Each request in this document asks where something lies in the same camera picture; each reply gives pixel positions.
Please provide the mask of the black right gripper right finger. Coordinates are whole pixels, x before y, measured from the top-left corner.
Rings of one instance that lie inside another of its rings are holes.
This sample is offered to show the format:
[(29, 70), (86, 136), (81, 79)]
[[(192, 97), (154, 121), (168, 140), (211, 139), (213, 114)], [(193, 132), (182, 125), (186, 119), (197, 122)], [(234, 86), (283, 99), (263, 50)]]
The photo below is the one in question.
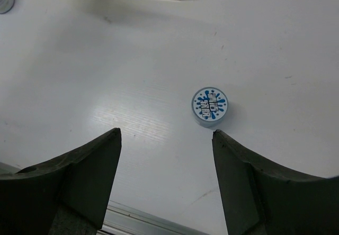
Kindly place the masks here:
[(212, 148), (229, 234), (338, 234), (338, 177), (279, 165), (221, 130)]

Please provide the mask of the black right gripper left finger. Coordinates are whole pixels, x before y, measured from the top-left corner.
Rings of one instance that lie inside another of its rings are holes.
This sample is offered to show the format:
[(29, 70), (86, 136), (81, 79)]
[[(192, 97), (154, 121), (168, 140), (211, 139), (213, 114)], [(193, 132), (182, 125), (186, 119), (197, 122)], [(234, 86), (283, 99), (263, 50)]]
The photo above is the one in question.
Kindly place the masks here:
[(1, 234), (96, 234), (121, 153), (114, 128), (48, 161), (1, 174)]

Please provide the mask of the blue round jar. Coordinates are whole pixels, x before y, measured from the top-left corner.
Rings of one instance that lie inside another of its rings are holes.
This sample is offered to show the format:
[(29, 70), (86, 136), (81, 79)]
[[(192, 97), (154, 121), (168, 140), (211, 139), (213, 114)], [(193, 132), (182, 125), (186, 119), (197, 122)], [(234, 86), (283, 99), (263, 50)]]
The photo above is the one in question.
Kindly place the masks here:
[(228, 98), (215, 87), (204, 87), (192, 97), (191, 110), (196, 122), (205, 128), (220, 124), (226, 117)]
[(0, 14), (9, 12), (14, 6), (15, 0), (0, 0)]

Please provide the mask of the aluminium table frame rail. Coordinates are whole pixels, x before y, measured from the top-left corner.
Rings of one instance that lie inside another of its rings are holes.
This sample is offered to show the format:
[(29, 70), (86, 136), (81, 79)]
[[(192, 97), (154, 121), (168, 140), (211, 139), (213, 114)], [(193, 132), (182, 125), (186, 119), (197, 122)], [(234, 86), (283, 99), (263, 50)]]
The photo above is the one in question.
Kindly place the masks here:
[(204, 234), (157, 216), (109, 201), (98, 234)]

